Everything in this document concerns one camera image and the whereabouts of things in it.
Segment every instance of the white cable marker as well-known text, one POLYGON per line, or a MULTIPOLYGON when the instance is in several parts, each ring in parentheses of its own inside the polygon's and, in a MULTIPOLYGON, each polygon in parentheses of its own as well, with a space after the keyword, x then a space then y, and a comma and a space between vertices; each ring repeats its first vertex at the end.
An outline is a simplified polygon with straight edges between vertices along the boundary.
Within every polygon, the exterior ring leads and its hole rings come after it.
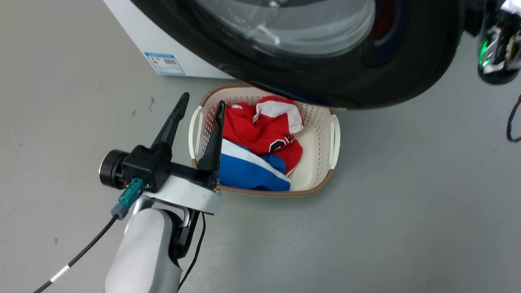
POLYGON ((64 266, 64 268, 61 269, 54 277, 51 278, 51 282, 54 283, 56 280, 58 280, 63 274, 65 274, 66 271, 70 269, 69 265, 64 266))

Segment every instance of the washing machine door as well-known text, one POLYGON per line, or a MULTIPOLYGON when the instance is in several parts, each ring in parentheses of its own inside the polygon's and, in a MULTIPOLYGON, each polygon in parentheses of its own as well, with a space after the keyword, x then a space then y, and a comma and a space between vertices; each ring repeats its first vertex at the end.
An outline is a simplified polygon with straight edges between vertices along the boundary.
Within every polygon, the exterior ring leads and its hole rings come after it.
POLYGON ((220 70, 294 100, 371 108, 431 87, 455 54, 459 0, 132 0, 220 70))

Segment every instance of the black cable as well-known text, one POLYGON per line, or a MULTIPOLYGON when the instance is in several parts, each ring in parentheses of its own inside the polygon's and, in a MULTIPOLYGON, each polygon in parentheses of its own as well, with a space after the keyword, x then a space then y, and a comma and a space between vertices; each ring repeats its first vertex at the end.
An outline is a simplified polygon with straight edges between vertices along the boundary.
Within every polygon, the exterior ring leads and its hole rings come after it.
POLYGON ((47 283, 43 284, 42 287, 38 288, 38 290, 36 290, 34 293, 41 293, 43 292, 43 290, 47 289, 47 287, 49 287, 50 285, 52 285, 53 282, 51 282, 50 280, 47 281, 47 283))
POLYGON ((199 238, 199 242, 197 243, 197 248, 195 249, 194 259, 192 260, 192 263, 188 267, 187 273, 184 275, 183 280, 181 281, 181 283, 179 283, 179 288, 177 288, 178 291, 179 291, 179 289, 181 289, 181 286, 183 286, 183 283, 187 279, 188 274, 190 274, 190 271, 194 267, 195 262, 197 261, 197 256, 199 255, 199 251, 201 250, 201 244, 203 243, 204 233, 206 232, 206 219, 204 217, 204 213, 201 213, 201 215, 203 215, 203 231, 201 231, 201 237, 199 238))
POLYGON ((510 116, 508 117, 508 122, 506 124, 506 139, 510 142, 520 142, 521 137, 512 138, 512 121, 514 120, 514 116, 516 116, 517 108, 521 104, 521 95, 517 99, 517 103, 512 108, 512 112, 510 112, 510 116))
POLYGON ((43 290, 47 289, 47 287, 52 285, 52 283, 58 280, 58 278, 60 278, 67 270, 70 269, 71 266, 73 266, 78 260, 80 260, 80 258, 84 256, 87 253, 87 251, 89 251, 101 237, 103 237, 103 235, 110 229, 110 227, 112 227, 112 225, 117 219, 118 215, 113 216, 112 219, 110 219, 108 224, 105 226, 105 228, 103 228, 103 230, 101 230, 101 232, 96 237, 94 237, 94 239, 78 255, 76 255, 75 258, 73 258, 64 268, 61 269, 61 271, 54 275, 54 277, 47 281, 47 283, 43 284, 42 287, 38 288, 38 290, 36 290, 34 293, 41 293, 43 290))

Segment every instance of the beige basket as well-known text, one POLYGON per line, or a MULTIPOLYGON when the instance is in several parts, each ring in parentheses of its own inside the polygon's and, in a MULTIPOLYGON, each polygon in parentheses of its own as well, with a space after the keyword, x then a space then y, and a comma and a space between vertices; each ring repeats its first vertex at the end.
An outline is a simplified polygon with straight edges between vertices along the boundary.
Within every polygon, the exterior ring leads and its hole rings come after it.
MULTIPOLYGON (((192 164, 197 168, 211 134, 212 120, 219 101, 226 104, 255 104, 269 92, 245 83, 224 84, 203 98, 190 121, 188 145, 192 164)), ((295 102, 304 118, 304 129, 295 135, 303 148, 302 158, 291 176, 291 189, 285 192, 258 191, 218 185, 217 189, 262 197, 307 196, 322 189, 331 179, 340 149, 340 124, 329 108, 295 102)))

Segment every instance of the cable connector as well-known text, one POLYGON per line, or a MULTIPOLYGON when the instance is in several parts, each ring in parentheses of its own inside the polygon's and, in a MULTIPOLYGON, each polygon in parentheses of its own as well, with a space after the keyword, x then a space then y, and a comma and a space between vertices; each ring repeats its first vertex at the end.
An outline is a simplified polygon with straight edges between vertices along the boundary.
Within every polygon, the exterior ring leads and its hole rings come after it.
POLYGON ((110 213, 112 216, 118 216, 118 220, 123 220, 128 214, 130 207, 145 191, 145 183, 139 178, 134 178, 121 194, 116 204, 110 213))

